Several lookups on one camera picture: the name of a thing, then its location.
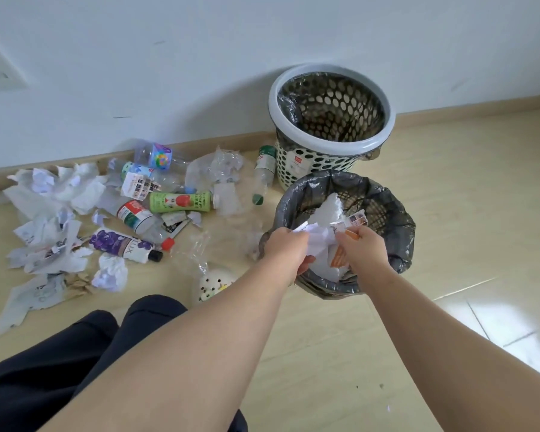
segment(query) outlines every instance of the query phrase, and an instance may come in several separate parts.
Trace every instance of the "black bottle cap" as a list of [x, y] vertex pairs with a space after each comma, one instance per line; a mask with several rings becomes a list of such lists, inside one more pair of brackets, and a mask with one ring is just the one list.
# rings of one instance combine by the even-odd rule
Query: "black bottle cap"
[[163, 256], [164, 253], [159, 252], [158, 250], [151, 250], [150, 253], [148, 253], [148, 260], [153, 262], [160, 262]]

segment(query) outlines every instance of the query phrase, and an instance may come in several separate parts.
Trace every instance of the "white perforated trash can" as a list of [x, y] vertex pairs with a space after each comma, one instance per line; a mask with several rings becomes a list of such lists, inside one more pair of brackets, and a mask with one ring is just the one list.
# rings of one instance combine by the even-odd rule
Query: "white perforated trash can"
[[347, 171], [375, 159], [396, 113], [366, 76], [335, 65], [307, 64], [281, 74], [268, 109], [276, 126], [276, 169], [285, 190], [320, 170]]

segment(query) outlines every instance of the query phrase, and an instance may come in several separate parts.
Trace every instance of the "hand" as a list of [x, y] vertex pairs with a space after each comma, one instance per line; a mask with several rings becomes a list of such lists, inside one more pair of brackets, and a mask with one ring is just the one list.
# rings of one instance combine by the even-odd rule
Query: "hand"
[[344, 248], [352, 271], [358, 276], [360, 289], [368, 294], [368, 289], [381, 276], [396, 272], [388, 262], [388, 253], [384, 238], [366, 226], [349, 227], [357, 233], [358, 240], [344, 233], [337, 233], [336, 240]]
[[308, 265], [316, 260], [314, 256], [307, 256], [308, 232], [292, 233], [286, 227], [276, 229], [270, 235], [264, 246], [264, 257], [279, 255], [296, 268], [296, 274], [302, 274]]

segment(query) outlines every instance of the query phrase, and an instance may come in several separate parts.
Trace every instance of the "clear plastic bottle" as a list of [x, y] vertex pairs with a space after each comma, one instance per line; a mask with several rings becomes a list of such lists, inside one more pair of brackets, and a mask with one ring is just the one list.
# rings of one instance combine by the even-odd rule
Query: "clear plastic bottle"
[[172, 149], [157, 142], [140, 139], [134, 151], [136, 164], [167, 170], [172, 162]]
[[273, 145], [262, 145], [258, 151], [256, 167], [254, 168], [254, 191], [252, 203], [264, 203], [264, 196], [268, 187], [274, 181], [274, 172], [276, 171], [276, 147]]
[[108, 161], [108, 175], [112, 181], [124, 181], [124, 177], [128, 172], [150, 177], [160, 185], [160, 191], [162, 192], [184, 192], [184, 176], [182, 174], [138, 165], [131, 160], [114, 158]]
[[114, 188], [107, 188], [104, 191], [96, 207], [120, 218], [140, 238], [161, 247], [165, 252], [170, 251], [174, 245], [174, 240], [162, 227], [160, 217], [147, 210], [137, 200], [121, 196]]

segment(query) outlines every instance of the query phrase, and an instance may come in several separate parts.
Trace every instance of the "black trash bag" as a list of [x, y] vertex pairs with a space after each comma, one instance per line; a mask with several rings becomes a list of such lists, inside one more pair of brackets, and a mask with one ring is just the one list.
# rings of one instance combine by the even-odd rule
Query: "black trash bag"
[[[344, 213], [350, 216], [363, 209], [368, 226], [384, 238], [388, 261], [397, 273], [412, 265], [416, 223], [388, 188], [368, 177], [344, 171], [324, 170], [308, 174], [288, 188], [276, 207], [274, 224], [260, 239], [260, 255], [270, 234], [278, 227], [295, 229], [333, 192], [338, 193]], [[311, 270], [296, 278], [296, 283], [323, 298], [360, 293], [352, 270], [338, 282], [323, 279]]]

